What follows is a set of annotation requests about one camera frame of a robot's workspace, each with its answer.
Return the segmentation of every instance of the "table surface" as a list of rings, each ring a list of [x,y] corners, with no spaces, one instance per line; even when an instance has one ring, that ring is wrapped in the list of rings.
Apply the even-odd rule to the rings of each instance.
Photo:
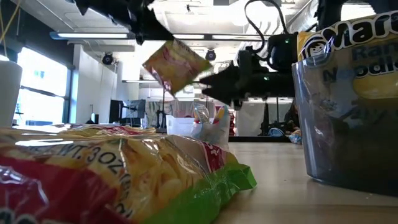
[[[229,148],[251,166],[258,186],[237,194],[216,224],[398,223],[398,198],[314,182],[305,171],[301,146],[230,143]]]

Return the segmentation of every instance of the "clear plastic container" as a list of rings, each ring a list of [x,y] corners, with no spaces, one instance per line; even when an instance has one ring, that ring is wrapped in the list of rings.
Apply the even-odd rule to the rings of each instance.
[[[398,195],[398,39],[317,55],[293,73],[308,175]]]

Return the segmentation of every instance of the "window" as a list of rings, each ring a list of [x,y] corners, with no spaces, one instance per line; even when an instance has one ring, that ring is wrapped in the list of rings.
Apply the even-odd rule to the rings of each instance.
[[[14,119],[18,125],[63,123],[67,98],[68,68],[31,49],[18,54],[22,67],[21,89]]]

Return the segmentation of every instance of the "plastic packaging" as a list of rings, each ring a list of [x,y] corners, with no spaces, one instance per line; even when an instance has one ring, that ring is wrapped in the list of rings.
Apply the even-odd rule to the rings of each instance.
[[[398,195],[397,16],[299,34],[293,71],[310,176]]]
[[[230,115],[228,107],[222,106],[213,122],[210,123],[208,111],[203,105],[195,104],[195,119],[191,137],[228,150]]]
[[[35,129],[0,129],[5,223],[210,223],[256,185],[232,154],[190,138],[119,126]]]
[[[166,41],[143,66],[173,96],[211,68],[209,61],[177,39]]]

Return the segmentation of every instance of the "cable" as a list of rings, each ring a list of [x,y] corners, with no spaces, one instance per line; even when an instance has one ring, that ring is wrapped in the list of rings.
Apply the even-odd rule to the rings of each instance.
[[[1,25],[1,33],[3,34],[4,33],[4,23],[2,22],[1,6],[0,6],[0,25]],[[7,45],[6,45],[6,40],[5,39],[4,39],[3,47],[4,47],[4,56],[6,56],[8,58]]]
[[[1,35],[0,44],[1,44],[2,40],[5,38],[5,36],[6,36],[6,34],[7,34],[7,31],[8,31],[8,29],[10,28],[10,25],[11,25],[11,23],[13,22],[13,20],[14,20],[14,18],[15,18],[15,15],[17,14],[20,5],[21,5],[21,0],[18,0],[17,6],[16,6],[16,8],[15,8],[15,11],[14,11],[14,13],[12,13],[12,16],[11,16],[10,20],[8,21],[8,24],[7,24],[7,26],[6,26],[6,29],[4,30],[4,32],[3,32],[2,35]]]
[[[256,49],[256,50],[251,49],[251,51],[252,51],[254,54],[259,53],[259,52],[265,47],[265,45],[266,45],[266,39],[264,38],[264,34],[261,32],[261,30],[258,28],[258,26],[256,26],[256,25],[253,23],[253,21],[248,17],[248,14],[247,14],[247,12],[246,12],[246,9],[247,9],[248,5],[249,5],[250,3],[256,2],[256,1],[266,1],[266,2],[269,2],[269,3],[273,4],[273,5],[276,7],[276,9],[278,10],[279,17],[280,17],[280,21],[281,21],[281,23],[282,23],[282,27],[284,28],[284,33],[286,33],[286,34],[289,33],[289,32],[287,31],[287,28],[286,28],[286,23],[285,23],[284,14],[283,14],[283,12],[282,12],[282,9],[278,6],[278,4],[276,4],[275,1],[273,1],[273,0],[249,0],[249,1],[244,5],[244,15],[246,16],[246,19],[248,20],[249,24],[253,27],[253,29],[259,34],[259,36],[260,36],[260,38],[261,38],[261,47],[258,48],[258,49]]]

